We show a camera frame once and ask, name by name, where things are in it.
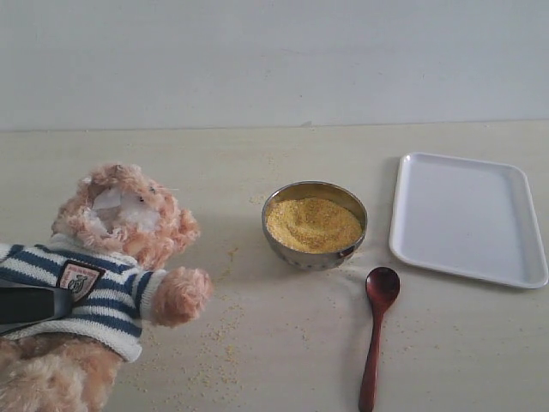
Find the tan teddy bear striped sweater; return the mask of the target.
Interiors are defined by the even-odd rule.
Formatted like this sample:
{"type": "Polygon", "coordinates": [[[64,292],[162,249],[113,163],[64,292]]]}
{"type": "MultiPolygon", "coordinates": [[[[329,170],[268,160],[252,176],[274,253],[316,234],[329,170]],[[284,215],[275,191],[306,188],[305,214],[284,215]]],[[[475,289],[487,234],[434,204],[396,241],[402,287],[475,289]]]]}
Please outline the tan teddy bear striped sweater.
{"type": "Polygon", "coordinates": [[[197,318],[213,286],[201,269],[166,270],[199,237],[191,212],[136,165],[78,183],[44,245],[2,244],[1,277],[71,293],[70,313],[1,338],[4,411],[100,411],[119,368],[141,354],[142,323],[197,318]]]}

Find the dark red wooden spoon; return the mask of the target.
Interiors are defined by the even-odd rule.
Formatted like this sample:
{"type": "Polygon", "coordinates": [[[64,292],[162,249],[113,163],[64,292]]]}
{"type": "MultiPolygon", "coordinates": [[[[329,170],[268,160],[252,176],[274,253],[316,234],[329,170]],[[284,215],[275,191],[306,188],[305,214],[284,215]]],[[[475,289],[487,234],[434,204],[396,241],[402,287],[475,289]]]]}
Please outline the dark red wooden spoon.
{"type": "Polygon", "coordinates": [[[400,289],[400,277],[389,267],[381,266],[373,269],[365,280],[365,292],[372,313],[372,330],[359,390],[358,408],[360,412],[374,410],[383,317],[397,299],[400,289]]]}

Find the steel bowl of yellow grain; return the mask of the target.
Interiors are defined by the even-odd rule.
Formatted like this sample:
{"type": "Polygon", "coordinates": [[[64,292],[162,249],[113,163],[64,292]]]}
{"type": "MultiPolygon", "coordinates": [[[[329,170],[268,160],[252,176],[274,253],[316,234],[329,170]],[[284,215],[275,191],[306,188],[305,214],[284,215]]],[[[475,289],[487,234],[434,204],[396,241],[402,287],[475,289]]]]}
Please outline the steel bowl of yellow grain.
{"type": "Polygon", "coordinates": [[[368,214],[351,191],[300,181],[275,191],[262,207],[262,230],[274,254],[300,270],[343,265],[365,239],[368,214]]]}

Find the white plastic tray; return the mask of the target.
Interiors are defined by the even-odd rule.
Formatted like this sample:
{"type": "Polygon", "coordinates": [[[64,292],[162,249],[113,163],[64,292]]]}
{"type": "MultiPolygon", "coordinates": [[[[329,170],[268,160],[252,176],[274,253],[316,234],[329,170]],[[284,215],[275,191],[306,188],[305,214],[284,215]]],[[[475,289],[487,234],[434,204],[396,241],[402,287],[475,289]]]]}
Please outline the white plastic tray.
{"type": "Polygon", "coordinates": [[[401,157],[389,249],[405,264],[513,288],[548,283],[528,178],[490,161],[401,157]]]}

